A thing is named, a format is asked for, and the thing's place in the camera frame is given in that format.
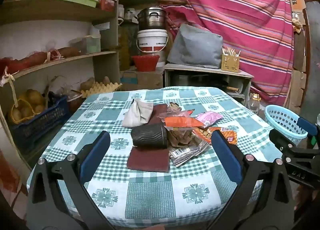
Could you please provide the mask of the white plastic bucket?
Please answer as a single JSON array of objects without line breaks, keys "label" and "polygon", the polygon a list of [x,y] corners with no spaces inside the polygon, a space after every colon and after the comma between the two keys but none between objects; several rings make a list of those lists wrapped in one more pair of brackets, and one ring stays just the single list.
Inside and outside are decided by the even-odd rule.
[{"label": "white plastic bucket", "polygon": [[148,29],[137,33],[136,46],[143,53],[162,51],[168,43],[168,33],[165,29]]}]

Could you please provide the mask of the red plastic basin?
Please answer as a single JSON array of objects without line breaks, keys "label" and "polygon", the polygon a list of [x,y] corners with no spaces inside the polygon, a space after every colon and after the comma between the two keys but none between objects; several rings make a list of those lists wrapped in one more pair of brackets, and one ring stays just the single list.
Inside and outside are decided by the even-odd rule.
[{"label": "red plastic basin", "polygon": [[159,60],[159,55],[132,56],[138,72],[154,72]]}]

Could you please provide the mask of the silver barcode wrapper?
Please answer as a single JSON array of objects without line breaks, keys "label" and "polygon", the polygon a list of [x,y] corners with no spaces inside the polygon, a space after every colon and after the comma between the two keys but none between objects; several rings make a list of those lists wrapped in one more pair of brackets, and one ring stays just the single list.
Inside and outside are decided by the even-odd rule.
[{"label": "silver barcode wrapper", "polygon": [[173,147],[170,146],[169,149],[169,157],[174,166],[179,167],[182,164],[185,164],[187,161],[192,159],[193,157],[198,156],[203,153],[210,143],[206,141],[202,141],[200,143],[191,142],[188,145]]}]

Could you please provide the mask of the beige cloth pouch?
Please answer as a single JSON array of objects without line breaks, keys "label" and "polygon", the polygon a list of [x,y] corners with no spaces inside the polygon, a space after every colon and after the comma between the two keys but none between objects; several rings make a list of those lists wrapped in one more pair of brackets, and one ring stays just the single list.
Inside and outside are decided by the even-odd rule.
[{"label": "beige cloth pouch", "polygon": [[125,113],[122,126],[138,127],[147,124],[153,112],[153,103],[145,103],[140,99],[134,99],[129,110]]}]

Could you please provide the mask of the orange snack wrapper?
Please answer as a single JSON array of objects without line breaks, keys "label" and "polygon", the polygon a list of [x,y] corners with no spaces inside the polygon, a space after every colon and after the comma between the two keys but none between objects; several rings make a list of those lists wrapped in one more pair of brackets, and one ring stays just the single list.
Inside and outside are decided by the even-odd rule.
[{"label": "orange snack wrapper", "polygon": [[192,117],[166,117],[167,127],[203,127],[204,123]]}]

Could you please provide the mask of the yellow egg tray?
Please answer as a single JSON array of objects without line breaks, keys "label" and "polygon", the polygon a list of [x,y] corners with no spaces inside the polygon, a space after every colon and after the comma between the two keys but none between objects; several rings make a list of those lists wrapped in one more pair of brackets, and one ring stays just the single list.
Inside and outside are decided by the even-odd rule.
[{"label": "yellow egg tray", "polygon": [[107,85],[103,84],[102,82],[95,82],[89,90],[81,90],[81,96],[82,98],[87,98],[93,94],[111,93],[119,91],[121,87],[122,84],[118,84],[117,82],[115,84],[111,82]]}]

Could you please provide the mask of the steel cooking pot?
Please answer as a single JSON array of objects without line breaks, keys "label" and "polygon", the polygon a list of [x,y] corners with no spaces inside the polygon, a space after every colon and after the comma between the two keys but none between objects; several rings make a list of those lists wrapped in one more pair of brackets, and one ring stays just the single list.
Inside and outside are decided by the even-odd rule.
[{"label": "steel cooking pot", "polygon": [[165,29],[166,11],[159,7],[145,8],[137,15],[139,31]]}]

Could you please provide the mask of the cardboard box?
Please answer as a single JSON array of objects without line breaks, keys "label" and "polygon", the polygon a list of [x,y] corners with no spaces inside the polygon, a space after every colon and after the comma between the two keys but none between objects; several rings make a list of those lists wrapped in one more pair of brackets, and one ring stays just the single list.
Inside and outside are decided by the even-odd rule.
[{"label": "cardboard box", "polygon": [[154,72],[121,71],[121,89],[123,91],[160,89],[163,87],[163,73],[162,68],[157,68]]}]

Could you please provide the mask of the cooking oil bottle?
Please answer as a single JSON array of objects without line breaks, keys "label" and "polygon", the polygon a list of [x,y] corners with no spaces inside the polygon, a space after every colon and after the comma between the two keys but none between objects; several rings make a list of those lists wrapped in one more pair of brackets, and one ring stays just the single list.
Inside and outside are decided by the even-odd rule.
[{"label": "cooking oil bottle", "polygon": [[260,101],[261,101],[261,97],[258,93],[250,94],[250,99],[248,101],[248,108],[250,111],[252,111],[256,115],[258,115],[260,110]]}]

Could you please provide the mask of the grey cushion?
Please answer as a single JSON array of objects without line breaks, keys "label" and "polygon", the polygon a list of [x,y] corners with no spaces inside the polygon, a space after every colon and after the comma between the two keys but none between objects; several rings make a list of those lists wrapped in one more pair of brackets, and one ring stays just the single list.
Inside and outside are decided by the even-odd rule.
[{"label": "grey cushion", "polygon": [[182,24],[167,60],[172,64],[219,69],[223,37],[210,31]]}]

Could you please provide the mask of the grey wooden side shelf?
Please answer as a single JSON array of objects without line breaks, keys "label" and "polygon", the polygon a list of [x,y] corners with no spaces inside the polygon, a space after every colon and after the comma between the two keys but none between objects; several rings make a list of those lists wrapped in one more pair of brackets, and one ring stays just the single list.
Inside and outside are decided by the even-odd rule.
[{"label": "grey wooden side shelf", "polygon": [[164,69],[164,86],[216,87],[236,101],[247,105],[253,75],[205,67],[167,64]]}]

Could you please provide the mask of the green checked tablecloth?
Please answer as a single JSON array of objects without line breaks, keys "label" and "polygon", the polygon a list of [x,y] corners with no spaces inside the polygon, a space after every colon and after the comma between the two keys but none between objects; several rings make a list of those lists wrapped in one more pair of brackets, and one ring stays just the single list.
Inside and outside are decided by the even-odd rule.
[{"label": "green checked tablecloth", "polygon": [[216,215],[236,187],[211,146],[180,166],[172,163],[164,149],[141,151],[130,162],[133,140],[122,122],[135,99],[155,105],[176,103],[194,115],[217,112],[222,119],[216,125],[236,132],[243,153],[268,162],[281,156],[268,138],[270,126],[218,88],[167,87],[92,95],[63,125],[43,157],[50,162],[62,160],[107,131],[111,145],[85,188],[114,225],[201,222]]}]

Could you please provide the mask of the dark blue plastic crate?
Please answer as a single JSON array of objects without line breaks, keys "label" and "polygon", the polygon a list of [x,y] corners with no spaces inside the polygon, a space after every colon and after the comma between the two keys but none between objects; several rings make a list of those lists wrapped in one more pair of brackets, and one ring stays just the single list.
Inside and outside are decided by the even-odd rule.
[{"label": "dark blue plastic crate", "polygon": [[37,114],[31,120],[23,121],[17,125],[9,124],[14,143],[22,153],[31,152],[40,137],[70,117],[67,95],[58,96],[49,92],[48,96],[48,109]]}]

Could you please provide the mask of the maroon scouring pad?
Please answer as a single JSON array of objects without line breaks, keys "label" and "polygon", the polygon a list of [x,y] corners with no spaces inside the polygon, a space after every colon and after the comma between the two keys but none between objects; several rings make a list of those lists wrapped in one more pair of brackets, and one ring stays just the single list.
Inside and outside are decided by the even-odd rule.
[{"label": "maroon scouring pad", "polygon": [[153,106],[153,111],[149,119],[148,125],[161,123],[162,120],[159,117],[160,114],[165,113],[168,109],[167,104],[158,104]]},{"label": "maroon scouring pad", "polygon": [[127,168],[147,172],[168,173],[169,150],[133,147],[127,159]]}]

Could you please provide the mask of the pink snack wrapper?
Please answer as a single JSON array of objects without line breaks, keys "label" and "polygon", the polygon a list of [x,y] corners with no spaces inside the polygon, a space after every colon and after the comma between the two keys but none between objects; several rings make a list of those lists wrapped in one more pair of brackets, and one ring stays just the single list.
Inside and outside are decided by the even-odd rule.
[{"label": "pink snack wrapper", "polygon": [[209,126],[212,126],[216,121],[222,118],[223,118],[223,115],[213,111],[201,113],[195,117],[196,120],[203,123],[203,125],[201,125],[202,128],[207,128]]}]

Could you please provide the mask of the black ribbed paper cup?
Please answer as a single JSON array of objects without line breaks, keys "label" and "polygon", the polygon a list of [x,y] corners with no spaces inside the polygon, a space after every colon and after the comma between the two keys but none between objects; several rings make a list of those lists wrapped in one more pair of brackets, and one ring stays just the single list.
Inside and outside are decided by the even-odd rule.
[{"label": "black ribbed paper cup", "polygon": [[131,131],[131,137],[133,145],[136,147],[154,149],[166,149],[168,147],[167,130],[162,123],[134,127]]}]

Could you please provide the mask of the brown paper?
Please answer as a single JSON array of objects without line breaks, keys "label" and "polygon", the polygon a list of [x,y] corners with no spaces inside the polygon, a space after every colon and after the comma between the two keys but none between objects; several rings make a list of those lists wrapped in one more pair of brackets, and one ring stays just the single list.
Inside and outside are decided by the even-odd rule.
[{"label": "brown paper", "polygon": [[178,114],[182,111],[182,108],[177,103],[170,103],[167,108],[169,114]]}]

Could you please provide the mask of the wooden wall shelf unit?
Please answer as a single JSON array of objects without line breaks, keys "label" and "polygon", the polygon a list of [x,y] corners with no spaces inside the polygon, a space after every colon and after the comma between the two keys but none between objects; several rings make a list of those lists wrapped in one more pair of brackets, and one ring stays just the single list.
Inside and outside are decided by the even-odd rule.
[{"label": "wooden wall shelf unit", "polygon": [[117,13],[64,0],[1,3],[1,156],[14,168],[31,169],[65,121],[28,153],[9,124],[48,109],[49,92],[67,95],[90,78],[120,81]]}]

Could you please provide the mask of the light blue plastic basket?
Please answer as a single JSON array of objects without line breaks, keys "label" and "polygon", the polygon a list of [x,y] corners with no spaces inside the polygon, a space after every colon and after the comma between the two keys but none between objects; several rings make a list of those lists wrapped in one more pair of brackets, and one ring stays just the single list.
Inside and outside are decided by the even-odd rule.
[{"label": "light blue plastic basket", "polygon": [[291,110],[279,105],[268,105],[265,107],[264,114],[265,121],[294,144],[298,145],[307,137],[306,130],[297,125],[300,116]]}]

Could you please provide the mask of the striped magenta curtain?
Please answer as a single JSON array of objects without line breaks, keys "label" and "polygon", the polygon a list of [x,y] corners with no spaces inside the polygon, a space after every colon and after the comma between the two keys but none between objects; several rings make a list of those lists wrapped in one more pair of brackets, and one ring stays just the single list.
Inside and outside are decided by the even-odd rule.
[{"label": "striped magenta curtain", "polygon": [[164,7],[172,36],[182,24],[222,36],[239,53],[240,69],[253,75],[252,91],[268,104],[285,103],[294,50],[290,0],[180,1]]}]

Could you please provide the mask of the yellow utensil holder box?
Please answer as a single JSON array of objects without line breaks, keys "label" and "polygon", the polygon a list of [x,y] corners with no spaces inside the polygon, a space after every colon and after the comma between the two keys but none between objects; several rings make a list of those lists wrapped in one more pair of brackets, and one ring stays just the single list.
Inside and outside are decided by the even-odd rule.
[{"label": "yellow utensil holder box", "polygon": [[221,69],[223,71],[240,73],[240,52],[236,52],[235,49],[230,47],[222,48]]}]

